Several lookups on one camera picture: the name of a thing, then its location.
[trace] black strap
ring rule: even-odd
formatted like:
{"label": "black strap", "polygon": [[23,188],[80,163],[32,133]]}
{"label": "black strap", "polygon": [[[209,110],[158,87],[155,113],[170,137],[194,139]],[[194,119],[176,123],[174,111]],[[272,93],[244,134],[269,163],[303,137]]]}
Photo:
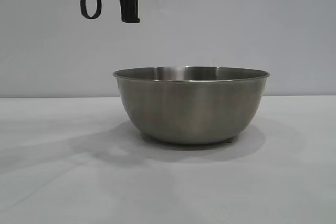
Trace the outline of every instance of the black strap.
{"label": "black strap", "polygon": [[86,0],[80,0],[80,10],[83,14],[83,16],[87,19],[96,19],[100,16],[102,9],[102,2],[101,0],[97,0],[97,9],[96,13],[93,16],[89,16],[88,11],[86,9]]}

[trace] metal bowl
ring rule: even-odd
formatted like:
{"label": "metal bowl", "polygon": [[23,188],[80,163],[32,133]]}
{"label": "metal bowl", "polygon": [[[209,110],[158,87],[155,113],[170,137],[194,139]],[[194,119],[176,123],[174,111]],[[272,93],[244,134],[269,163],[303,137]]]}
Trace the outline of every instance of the metal bowl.
{"label": "metal bowl", "polygon": [[241,68],[158,67],[114,73],[132,123],[158,140],[209,144],[254,117],[269,73]]}

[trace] white wall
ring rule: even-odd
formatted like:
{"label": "white wall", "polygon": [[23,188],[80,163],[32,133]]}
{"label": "white wall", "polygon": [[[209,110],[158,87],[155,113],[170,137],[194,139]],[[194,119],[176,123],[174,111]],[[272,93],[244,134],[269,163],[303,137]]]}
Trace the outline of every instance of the white wall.
{"label": "white wall", "polygon": [[140,0],[141,23],[79,0],[0,0],[0,97],[117,95],[141,66],[267,70],[266,94],[336,94],[336,0]]}

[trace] bowl rim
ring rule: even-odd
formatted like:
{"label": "bowl rim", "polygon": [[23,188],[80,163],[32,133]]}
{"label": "bowl rim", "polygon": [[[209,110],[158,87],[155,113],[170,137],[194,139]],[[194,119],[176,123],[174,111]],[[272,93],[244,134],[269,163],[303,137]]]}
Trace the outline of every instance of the bowl rim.
{"label": "bowl rim", "polygon": [[[157,68],[221,68],[221,69],[236,69],[236,70],[250,70],[260,72],[261,76],[251,77],[251,78],[241,78],[241,79],[227,79],[227,80],[155,80],[155,79],[140,79],[135,77],[126,77],[121,76],[120,72],[135,70],[135,69],[157,69]],[[218,83],[218,82],[236,82],[236,81],[249,81],[249,80],[258,80],[258,79],[266,79],[270,76],[269,72],[252,69],[252,68],[235,68],[235,67],[214,67],[214,66],[161,66],[161,67],[141,67],[141,68],[127,68],[117,70],[113,73],[113,76],[117,79],[124,80],[133,80],[133,81],[141,81],[141,82],[159,82],[159,83]]]}

